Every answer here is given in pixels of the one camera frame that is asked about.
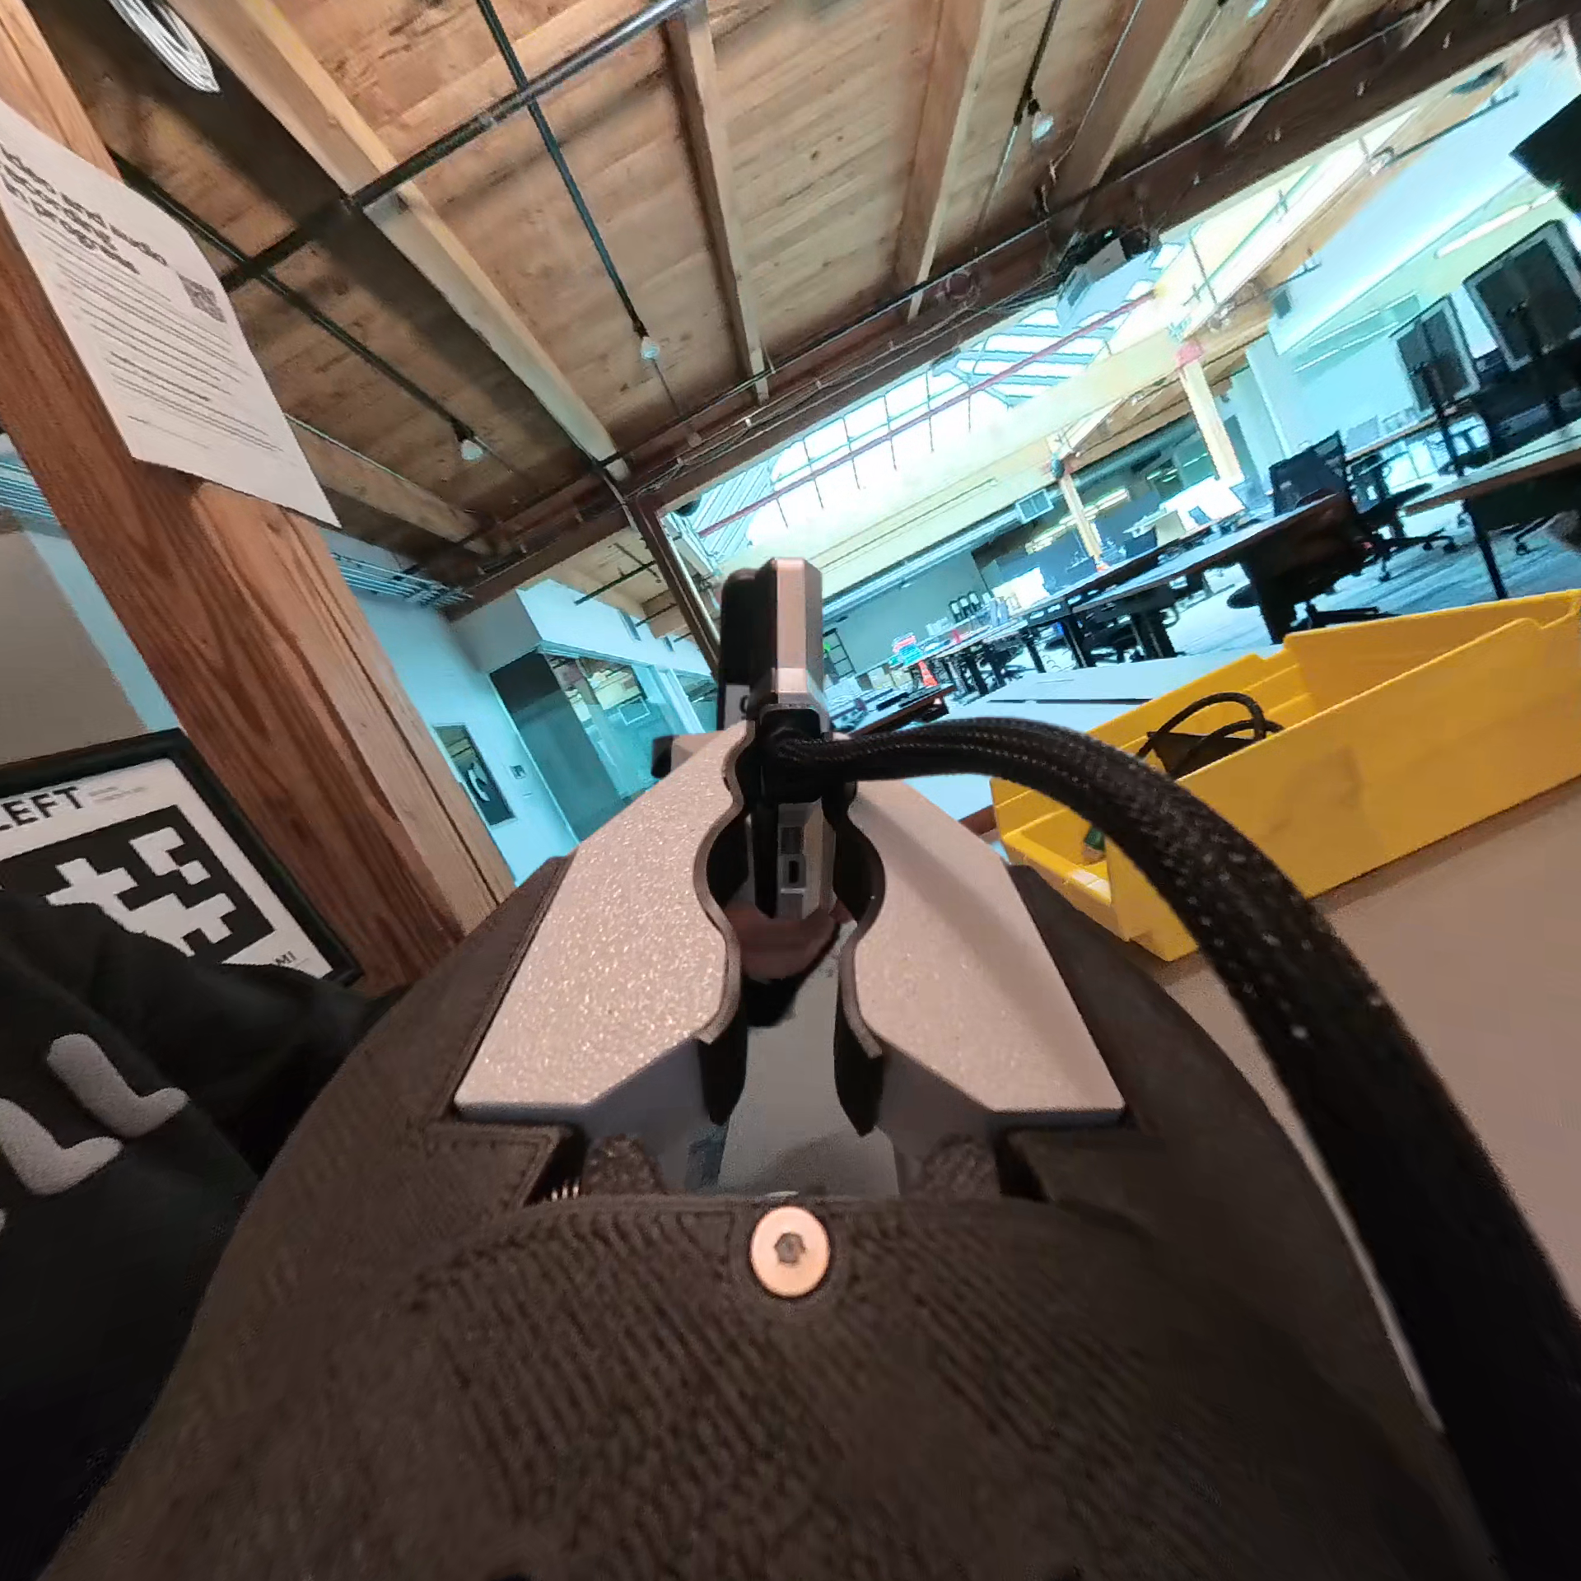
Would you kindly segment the ceiling projector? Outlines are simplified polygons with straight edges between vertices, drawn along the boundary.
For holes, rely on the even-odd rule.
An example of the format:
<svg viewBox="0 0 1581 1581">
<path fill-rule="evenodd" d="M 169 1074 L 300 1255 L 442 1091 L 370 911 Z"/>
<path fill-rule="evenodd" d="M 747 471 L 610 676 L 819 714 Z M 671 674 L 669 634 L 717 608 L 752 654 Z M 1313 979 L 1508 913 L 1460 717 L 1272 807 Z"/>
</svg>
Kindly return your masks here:
<svg viewBox="0 0 1581 1581">
<path fill-rule="evenodd" d="M 1117 234 L 1071 271 L 1056 305 L 1084 318 L 1114 312 L 1132 302 L 1137 290 L 1147 297 L 1158 280 L 1158 254 L 1160 244 L 1145 233 Z"/>
</svg>

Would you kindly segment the large black monitor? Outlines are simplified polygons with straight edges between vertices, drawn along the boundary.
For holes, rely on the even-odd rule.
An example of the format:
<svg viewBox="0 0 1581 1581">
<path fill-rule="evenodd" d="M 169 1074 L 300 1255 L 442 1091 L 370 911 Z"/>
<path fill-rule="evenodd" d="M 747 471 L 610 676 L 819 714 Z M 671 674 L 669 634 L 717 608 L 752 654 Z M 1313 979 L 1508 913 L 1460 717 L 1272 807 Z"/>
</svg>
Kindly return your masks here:
<svg viewBox="0 0 1581 1581">
<path fill-rule="evenodd" d="M 1473 271 L 1465 290 L 1511 371 L 1580 340 L 1580 256 L 1549 221 Z"/>
</svg>

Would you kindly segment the black monitor on stand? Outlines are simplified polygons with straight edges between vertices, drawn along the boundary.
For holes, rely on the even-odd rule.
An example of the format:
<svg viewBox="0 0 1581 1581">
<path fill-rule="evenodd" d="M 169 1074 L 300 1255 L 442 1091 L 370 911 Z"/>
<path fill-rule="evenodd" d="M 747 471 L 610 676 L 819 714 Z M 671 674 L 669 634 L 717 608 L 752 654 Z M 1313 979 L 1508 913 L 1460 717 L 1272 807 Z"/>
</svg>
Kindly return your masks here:
<svg viewBox="0 0 1581 1581">
<path fill-rule="evenodd" d="M 1422 417 L 1452 414 L 1483 386 L 1452 297 L 1442 297 L 1394 331 L 1394 351 Z"/>
</svg>

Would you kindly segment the black office chair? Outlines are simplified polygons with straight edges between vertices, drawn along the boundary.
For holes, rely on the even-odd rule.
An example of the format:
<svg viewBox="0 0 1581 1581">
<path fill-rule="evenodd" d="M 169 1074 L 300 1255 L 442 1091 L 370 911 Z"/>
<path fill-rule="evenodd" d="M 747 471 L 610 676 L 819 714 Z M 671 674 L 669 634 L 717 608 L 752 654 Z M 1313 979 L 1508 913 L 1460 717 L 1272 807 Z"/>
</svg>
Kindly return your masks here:
<svg viewBox="0 0 1581 1581">
<path fill-rule="evenodd" d="M 1270 550 L 1275 636 L 1382 620 L 1376 605 L 1316 606 L 1338 583 L 1387 560 L 1382 527 L 1356 504 L 1340 435 L 1272 466 L 1270 486 L 1279 516 L 1323 508 L 1310 524 L 1288 529 Z"/>
</svg>

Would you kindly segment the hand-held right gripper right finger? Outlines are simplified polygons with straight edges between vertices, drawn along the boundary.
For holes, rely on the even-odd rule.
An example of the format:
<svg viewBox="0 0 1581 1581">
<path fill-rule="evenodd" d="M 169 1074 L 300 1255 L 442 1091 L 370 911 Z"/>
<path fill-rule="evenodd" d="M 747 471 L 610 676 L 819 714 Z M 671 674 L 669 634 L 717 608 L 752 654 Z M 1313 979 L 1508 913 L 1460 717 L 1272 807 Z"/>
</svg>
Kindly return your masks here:
<svg viewBox="0 0 1581 1581">
<path fill-rule="evenodd" d="M 903 783 L 845 811 L 836 1082 L 900 1163 L 1022 1132 L 1111 1129 L 1125 1099 L 1007 860 Z"/>
</svg>

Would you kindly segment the long brown desk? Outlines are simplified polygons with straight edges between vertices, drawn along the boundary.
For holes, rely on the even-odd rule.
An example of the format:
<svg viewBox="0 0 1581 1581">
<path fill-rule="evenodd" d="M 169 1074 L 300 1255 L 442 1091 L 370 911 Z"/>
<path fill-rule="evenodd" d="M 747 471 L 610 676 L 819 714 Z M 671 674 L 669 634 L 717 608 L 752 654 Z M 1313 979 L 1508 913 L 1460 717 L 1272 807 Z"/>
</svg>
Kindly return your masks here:
<svg viewBox="0 0 1581 1581">
<path fill-rule="evenodd" d="M 1239 569 L 1254 592 L 1270 643 L 1280 644 L 1295 631 L 1298 613 L 1361 564 L 1359 527 L 1361 518 L 1349 496 L 1335 493 L 1265 522 L 1239 527 L 1134 574 L 1079 605 L 1065 620 L 1076 633 L 1068 643 L 1081 662 L 1089 662 L 1093 631 L 1104 623 L 1121 623 L 1130 630 L 1145 661 L 1177 659 L 1163 620 L 1165 611 L 1177 606 L 1177 583 Z"/>
</svg>

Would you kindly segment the brown desk with black legs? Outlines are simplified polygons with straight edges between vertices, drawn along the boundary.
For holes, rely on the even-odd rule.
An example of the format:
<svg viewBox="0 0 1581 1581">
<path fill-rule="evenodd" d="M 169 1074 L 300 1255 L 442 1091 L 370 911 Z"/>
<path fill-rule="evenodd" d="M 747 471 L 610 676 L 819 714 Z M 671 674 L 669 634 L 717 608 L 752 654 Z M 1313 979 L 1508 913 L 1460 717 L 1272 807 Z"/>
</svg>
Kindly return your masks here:
<svg viewBox="0 0 1581 1581">
<path fill-rule="evenodd" d="M 1447 483 L 1432 486 L 1402 508 L 1407 516 L 1456 506 L 1473 529 L 1494 602 L 1508 600 L 1493 537 L 1503 531 L 1542 527 L 1580 509 L 1580 422 L 1522 445 Z"/>
</svg>

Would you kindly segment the yellow plastic bin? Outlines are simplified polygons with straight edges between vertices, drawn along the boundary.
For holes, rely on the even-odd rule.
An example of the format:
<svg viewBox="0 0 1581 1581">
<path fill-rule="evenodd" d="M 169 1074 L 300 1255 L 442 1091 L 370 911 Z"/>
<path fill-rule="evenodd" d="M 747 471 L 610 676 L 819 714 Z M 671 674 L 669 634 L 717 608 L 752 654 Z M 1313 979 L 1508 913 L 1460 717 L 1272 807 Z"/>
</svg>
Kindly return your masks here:
<svg viewBox="0 0 1581 1581">
<path fill-rule="evenodd" d="M 1093 737 L 1173 770 L 1307 896 L 1511 812 L 1580 774 L 1580 595 L 1287 638 L 1139 704 Z"/>
</svg>

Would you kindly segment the grey usb hub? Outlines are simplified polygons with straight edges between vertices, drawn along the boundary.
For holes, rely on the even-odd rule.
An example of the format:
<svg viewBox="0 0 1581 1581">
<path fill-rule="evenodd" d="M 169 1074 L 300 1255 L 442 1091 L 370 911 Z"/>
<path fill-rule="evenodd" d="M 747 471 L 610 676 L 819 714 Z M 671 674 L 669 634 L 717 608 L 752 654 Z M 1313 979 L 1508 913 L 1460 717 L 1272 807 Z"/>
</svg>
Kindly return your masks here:
<svg viewBox="0 0 1581 1581">
<path fill-rule="evenodd" d="M 842 840 L 857 796 L 794 763 L 788 742 L 831 742 L 817 567 L 776 559 L 732 574 L 722 588 L 720 725 L 742 727 L 727 781 L 735 816 L 710 855 L 717 898 L 775 924 L 844 928 Z"/>
</svg>

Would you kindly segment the white paper notice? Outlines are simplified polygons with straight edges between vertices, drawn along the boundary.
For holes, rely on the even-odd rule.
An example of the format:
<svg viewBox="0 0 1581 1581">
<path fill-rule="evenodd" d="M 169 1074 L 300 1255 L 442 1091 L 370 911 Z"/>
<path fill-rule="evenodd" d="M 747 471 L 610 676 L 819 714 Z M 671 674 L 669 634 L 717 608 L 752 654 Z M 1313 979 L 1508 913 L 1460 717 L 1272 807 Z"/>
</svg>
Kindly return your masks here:
<svg viewBox="0 0 1581 1581">
<path fill-rule="evenodd" d="M 187 228 L 9 104 L 2 206 L 137 462 L 342 524 Z"/>
</svg>

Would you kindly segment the wooden post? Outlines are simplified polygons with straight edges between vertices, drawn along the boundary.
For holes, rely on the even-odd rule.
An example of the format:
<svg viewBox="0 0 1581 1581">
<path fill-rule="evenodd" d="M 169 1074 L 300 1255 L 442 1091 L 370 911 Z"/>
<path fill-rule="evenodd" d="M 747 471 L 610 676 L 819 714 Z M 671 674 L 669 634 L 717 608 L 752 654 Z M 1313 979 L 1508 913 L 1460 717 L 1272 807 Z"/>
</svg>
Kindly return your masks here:
<svg viewBox="0 0 1581 1581">
<path fill-rule="evenodd" d="M 4 106 L 116 173 L 24 4 Z M 188 738 L 373 990 L 417 982 L 514 880 L 318 522 L 136 460 L 4 215 L 4 429 Z"/>
</svg>

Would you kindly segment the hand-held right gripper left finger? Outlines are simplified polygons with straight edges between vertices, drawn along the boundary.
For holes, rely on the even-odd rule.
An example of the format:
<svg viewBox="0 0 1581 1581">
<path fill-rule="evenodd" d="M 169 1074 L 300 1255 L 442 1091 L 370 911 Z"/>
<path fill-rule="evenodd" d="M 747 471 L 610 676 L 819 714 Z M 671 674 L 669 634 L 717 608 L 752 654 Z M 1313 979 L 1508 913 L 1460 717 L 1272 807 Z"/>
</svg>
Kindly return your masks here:
<svg viewBox="0 0 1581 1581">
<path fill-rule="evenodd" d="M 682 740 L 682 763 L 584 840 L 462 1077 L 465 1122 L 628 1138 L 671 1188 L 742 1101 L 742 941 L 709 860 L 743 814 L 752 727 Z"/>
</svg>

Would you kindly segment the dark wall frame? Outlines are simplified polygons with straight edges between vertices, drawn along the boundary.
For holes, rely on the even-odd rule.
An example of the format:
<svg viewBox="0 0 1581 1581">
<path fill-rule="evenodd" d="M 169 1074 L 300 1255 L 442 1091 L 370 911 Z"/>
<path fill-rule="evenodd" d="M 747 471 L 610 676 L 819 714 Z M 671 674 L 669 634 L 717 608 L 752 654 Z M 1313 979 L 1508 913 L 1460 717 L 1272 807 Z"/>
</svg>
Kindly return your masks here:
<svg viewBox="0 0 1581 1581">
<path fill-rule="evenodd" d="M 463 723 L 437 723 L 432 730 L 457 781 L 467 791 L 485 826 L 498 829 L 514 821 L 516 812 L 505 798 L 500 781 L 483 758 L 468 727 Z"/>
</svg>

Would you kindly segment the person in black sweatshirt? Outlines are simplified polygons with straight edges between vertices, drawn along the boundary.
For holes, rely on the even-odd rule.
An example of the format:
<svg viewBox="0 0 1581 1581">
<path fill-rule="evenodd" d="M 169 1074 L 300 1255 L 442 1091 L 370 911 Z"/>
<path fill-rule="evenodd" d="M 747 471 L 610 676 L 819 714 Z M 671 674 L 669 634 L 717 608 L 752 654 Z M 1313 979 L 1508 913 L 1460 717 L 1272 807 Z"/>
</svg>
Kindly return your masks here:
<svg viewBox="0 0 1581 1581">
<path fill-rule="evenodd" d="M 127 1453 L 249 1198 L 398 998 L 4 891 L 4 1578 Z"/>
</svg>

